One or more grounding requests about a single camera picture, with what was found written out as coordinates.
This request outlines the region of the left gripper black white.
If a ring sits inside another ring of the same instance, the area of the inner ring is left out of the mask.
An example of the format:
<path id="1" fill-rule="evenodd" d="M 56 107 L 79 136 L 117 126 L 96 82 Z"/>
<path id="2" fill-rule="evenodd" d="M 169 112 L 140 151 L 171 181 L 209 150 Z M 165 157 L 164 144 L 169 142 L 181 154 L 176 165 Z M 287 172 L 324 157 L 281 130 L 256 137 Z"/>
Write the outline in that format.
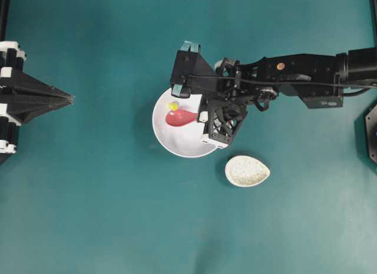
<path id="1" fill-rule="evenodd" d="M 27 56 L 16 41 L 1 41 L 1 154 L 15 154 L 19 128 L 72 104 L 72 95 L 22 72 Z"/>

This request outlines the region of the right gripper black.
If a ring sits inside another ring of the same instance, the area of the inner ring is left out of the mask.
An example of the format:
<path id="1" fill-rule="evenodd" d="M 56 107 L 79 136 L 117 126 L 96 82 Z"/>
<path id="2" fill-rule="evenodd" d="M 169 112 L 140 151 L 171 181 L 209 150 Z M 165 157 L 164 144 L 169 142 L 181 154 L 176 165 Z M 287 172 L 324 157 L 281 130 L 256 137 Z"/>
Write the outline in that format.
<path id="1" fill-rule="evenodd" d="M 233 143 L 250 105 L 250 65 L 223 58 L 215 67 L 203 60 L 204 93 L 199 123 L 204 124 L 201 141 L 226 148 Z"/>

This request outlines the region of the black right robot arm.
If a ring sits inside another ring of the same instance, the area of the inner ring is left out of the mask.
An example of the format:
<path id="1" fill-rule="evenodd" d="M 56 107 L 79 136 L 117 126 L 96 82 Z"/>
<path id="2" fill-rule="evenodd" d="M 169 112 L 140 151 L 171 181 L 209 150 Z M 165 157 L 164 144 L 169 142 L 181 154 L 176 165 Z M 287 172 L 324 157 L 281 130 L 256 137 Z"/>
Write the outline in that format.
<path id="1" fill-rule="evenodd" d="M 215 92 L 203 95 L 200 113 L 207 114 L 204 142 L 223 148 L 233 142 L 249 105 L 264 112 L 283 94 L 298 97 L 308 109 L 342 107 L 345 97 L 376 88 L 376 48 L 264 57 L 251 64 L 225 58 L 214 72 L 199 75 L 216 84 Z"/>

